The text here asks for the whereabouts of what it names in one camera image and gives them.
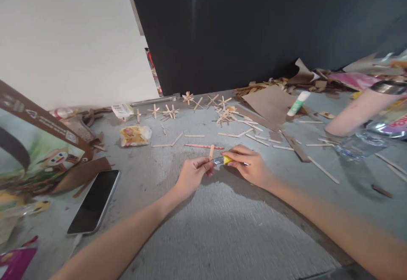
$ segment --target black wall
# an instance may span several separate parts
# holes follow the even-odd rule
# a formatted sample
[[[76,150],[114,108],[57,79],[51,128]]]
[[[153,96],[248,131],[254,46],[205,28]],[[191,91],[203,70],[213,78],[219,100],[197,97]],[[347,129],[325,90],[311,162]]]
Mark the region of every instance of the black wall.
[[[165,95],[407,48],[407,0],[134,0]]]

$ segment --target hand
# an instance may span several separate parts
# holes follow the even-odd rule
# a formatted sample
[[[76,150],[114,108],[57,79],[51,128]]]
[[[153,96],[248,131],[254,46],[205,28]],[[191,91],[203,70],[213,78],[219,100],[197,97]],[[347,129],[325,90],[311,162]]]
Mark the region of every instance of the hand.
[[[213,175],[213,162],[207,157],[187,159],[182,166],[178,181],[174,186],[179,195],[188,198],[201,184],[202,176],[206,173],[208,177]]]
[[[235,167],[247,181],[260,188],[268,189],[275,177],[272,171],[265,165],[262,156],[242,144],[238,144],[221,154],[233,159],[233,161],[226,164],[227,166]]]

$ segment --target left hand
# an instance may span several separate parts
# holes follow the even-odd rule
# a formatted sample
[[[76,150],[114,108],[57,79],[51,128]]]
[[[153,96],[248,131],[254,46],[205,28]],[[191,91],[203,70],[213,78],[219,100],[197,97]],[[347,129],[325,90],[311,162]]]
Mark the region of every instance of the left hand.
[[[184,199],[188,198],[201,184],[202,177],[206,173],[211,177],[215,165],[207,157],[187,159],[182,166],[178,181],[174,186],[179,195]]]

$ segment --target plastic bag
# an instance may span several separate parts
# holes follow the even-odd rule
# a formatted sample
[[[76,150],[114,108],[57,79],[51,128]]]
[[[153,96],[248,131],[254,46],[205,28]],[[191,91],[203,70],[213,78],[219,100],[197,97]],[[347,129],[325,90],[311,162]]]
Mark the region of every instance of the plastic bag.
[[[152,130],[148,126],[133,125],[120,130],[122,147],[139,147],[150,144]]]

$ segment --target cardboard box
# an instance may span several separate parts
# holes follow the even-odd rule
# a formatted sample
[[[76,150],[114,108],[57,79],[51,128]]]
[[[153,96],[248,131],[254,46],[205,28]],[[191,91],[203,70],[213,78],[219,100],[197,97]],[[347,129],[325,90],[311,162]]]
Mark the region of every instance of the cardboard box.
[[[67,170],[92,158],[83,139],[0,81],[0,189],[49,193]]]

